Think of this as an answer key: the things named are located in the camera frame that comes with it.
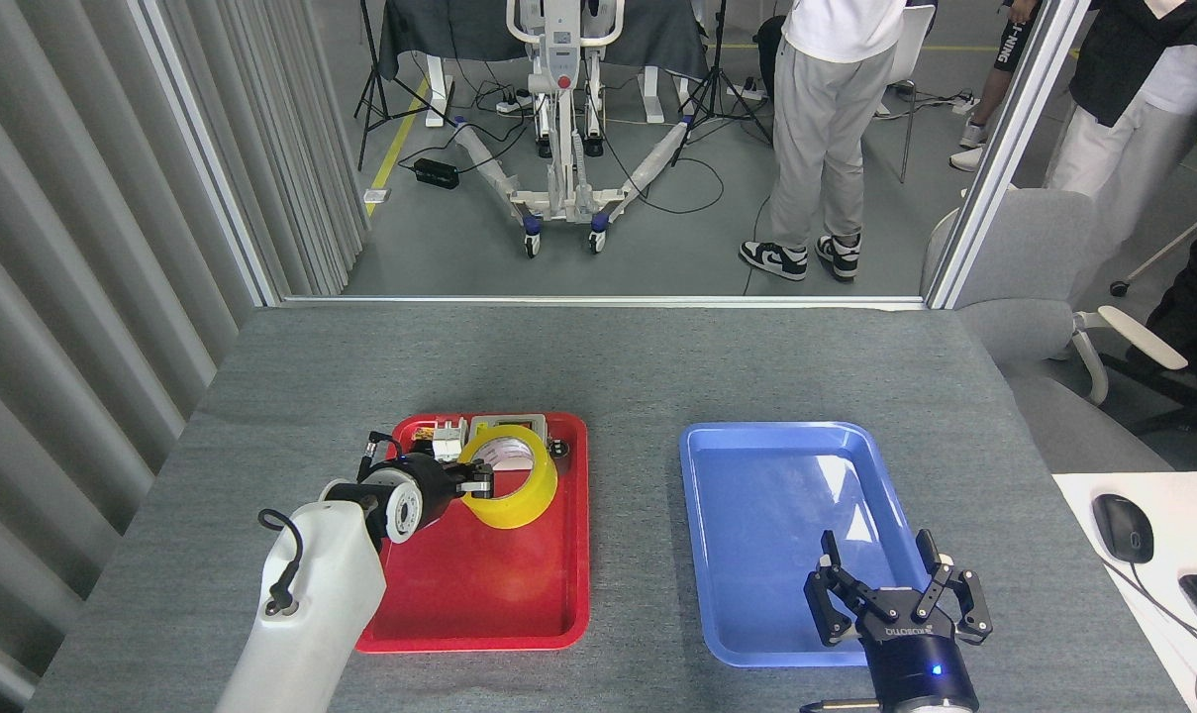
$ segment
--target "white office chair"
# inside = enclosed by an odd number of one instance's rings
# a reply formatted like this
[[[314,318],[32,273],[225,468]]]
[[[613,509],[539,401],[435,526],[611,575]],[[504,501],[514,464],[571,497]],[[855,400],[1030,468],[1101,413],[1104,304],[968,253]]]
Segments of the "white office chair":
[[[955,213],[932,230],[924,261],[928,288]],[[1038,451],[1053,474],[1169,470],[1131,432],[1096,408],[1108,391],[1105,373],[1086,331],[1113,328],[1166,368],[1183,368],[1183,356],[1113,307],[1074,312],[1065,297],[1078,267],[1068,258],[1069,236],[1093,225],[1093,202],[1063,190],[1007,191],[990,231],[984,236],[972,272],[959,291],[955,312],[1004,372],[1017,409]],[[1092,377],[1090,394],[1081,397],[1045,376],[1017,366],[1052,356],[1074,339]]]
[[[903,171],[897,177],[900,182],[906,182],[906,162],[911,154],[911,130],[915,128],[915,62],[919,60],[919,50],[924,48],[924,36],[932,24],[932,16],[936,13],[934,5],[916,5],[903,10],[903,35],[897,39],[897,50],[893,55],[893,68],[888,72],[888,85],[905,85],[911,90],[911,103],[906,111],[906,146],[903,148]],[[888,109],[883,104],[879,105],[875,112],[877,117],[887,117]]]

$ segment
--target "blue tray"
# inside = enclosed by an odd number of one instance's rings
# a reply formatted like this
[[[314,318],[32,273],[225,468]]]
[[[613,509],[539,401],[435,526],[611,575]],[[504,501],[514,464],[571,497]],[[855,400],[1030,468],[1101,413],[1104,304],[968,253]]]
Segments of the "blue tray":
[[[864,666],[857,641],[819,641],[803,587],[824,529],[847,572],[871,587],[928,584],[870,434],[841,422],[697,423],[680,445],[712,654],[745,668]]]

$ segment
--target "black jacket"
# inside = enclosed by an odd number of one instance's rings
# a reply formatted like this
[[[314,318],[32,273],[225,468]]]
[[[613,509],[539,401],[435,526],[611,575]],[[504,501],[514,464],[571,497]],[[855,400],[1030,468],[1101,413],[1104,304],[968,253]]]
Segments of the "black jacket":
[[[1143,0],[1105,0],[1090,24],[1069,91],[1098,122],[1113,126],[1167,47],[1197,44],[1197,0],[1156,19]]]

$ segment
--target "concrete floor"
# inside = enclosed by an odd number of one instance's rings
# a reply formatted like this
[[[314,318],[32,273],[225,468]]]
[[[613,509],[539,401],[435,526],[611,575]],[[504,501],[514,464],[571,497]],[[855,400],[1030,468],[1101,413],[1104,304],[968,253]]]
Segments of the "concrete floor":
[[[382,0],[370,1],[373,26],[381,23]],[[324,37],[327,61],[335,98],[347,109],[346,129],[358,147],[361,118],[352,116],[364,86],[370,60],[364,41],[363,20],[357,4],[314,0],[318,31]],[[758,77],[757,53],[752,45],[755,28],[768,17],[768,1],[730,1],[722,66],[736,84]],[[711,19],[711,10],[707,18]],[[961,90],[979,93],[982,80],[992,62],[1004,16],[995,4],[976,0],[942,0],[915,81],[922,95],[950,96]],[[402,55],[400,81],[421,85],[421,57]],[[1061,80],[1043,109],[1033,139],[1025,150],[1014,176],[1019,187],[1041,185],[1047,159],[1061,126],[1068,116],[1068,77],[1074,60],[1064,62]],[[484,81],[523,86],[525,62],[445,62],[455,75],[455,112],[486,126],[496,134],[515,129],[516,118],[468,106],[475,89]],[[632,67],[604,68],[607,135],[624,164],[632,169],[650,147],[667,133],[667,126],[644,124],[638,83]],[[667,78],[661,97],[672,116],[674,97]],[[391,112],[408,106],[402,87],[388,85]],[[496,98],[485,104],[496,103]],[[889,96],[893,110],[901,102]],[[771,121],[768,106],[758,109]],[[916,112],[905,184],[898,182],[901,167],[905,121],[875,121],[867,129],[863,148],[867,165],[865,243],[862,270],[852,285],[840,285],[824,270],[810,270],[801,284],[753,270],[740,262],[740,240],[768,236],[768,211],[758,209],[770,195],[776,166],[773,152],[759,139],[751,123],[712,122],[694,132],[695,141],[683,157],[697,163],[680,163],[651,185],[650,200],[657,206],[689,211],[713,199],[716,203],[688,215],[672,215],[656,208],[633,205],[608,232],[607,248],[593,256],[585,246],[588,228],[549,223],[543,231],[542,250],[525,257],[521,228],[508,220],[493,200],[490,187],[472,172],[455,190],[421,184],[407,170],[393,166],[389,158],[403,158],[440,146],[451,135],[448,128],[426,128],[417,121],[396,118],[371,132],[364,150],[364,188],[387,187],[388,202],[373,207],[371,234],[358,258],[348,297],[916,297],[919,270],[929,231],[946,213],[959,207],[960,190],[973,175],[949,167],[947,158],[959,151],[956,141],[965,118],[949,106],[929,106]],[[506,150],[502,162],[508,175],[517,175],[525,188],[543,188],[545,163],[535,157],[530,128],[525,139]],[[396,150],[391,152],[393,144]],[[494,152],[500,145],[490,144]],[[467,154],[449,147],[427,151],[427,158],[467,166]],[[615,187],[624,181],[612,152],[588,163],[593,182]],[[1137,225],[1122,252],[1102,267],[1095,287],[1077,300],[1076,307],[1093,310],[1111,303],[1146,319],[1173,275],[1186,261],[1186,248],[1152,267],[1134,281],[1126,297],[1108,295],[1108,285],[1123,279],[1152,256],[1174,234],[1197,220],[1197,148],[1167,182]],[[1104,348],[1119,353],[1123,345],[1104,340]],[[1086,372],[1076,362],[1051,362],[1046,371],[1070,388],[1086,388]],[[1131,422],[1172,404],[1125,379],[1114,380],[1105,410],[1123,422]],[[1197,434],[1165,432],[1146,440],[1180,469],[1197,469]]]

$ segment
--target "black computer mouse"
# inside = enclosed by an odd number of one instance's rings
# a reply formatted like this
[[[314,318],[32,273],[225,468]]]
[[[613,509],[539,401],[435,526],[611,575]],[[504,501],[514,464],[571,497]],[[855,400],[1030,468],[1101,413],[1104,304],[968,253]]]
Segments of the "black computer mouse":
[[[1090,502],[1100,537],[1110,555],[1123,562],[1142,565],[1152,560],[1154,536],[1148,514],[1140,506],[1114,493],[1105,493]]]

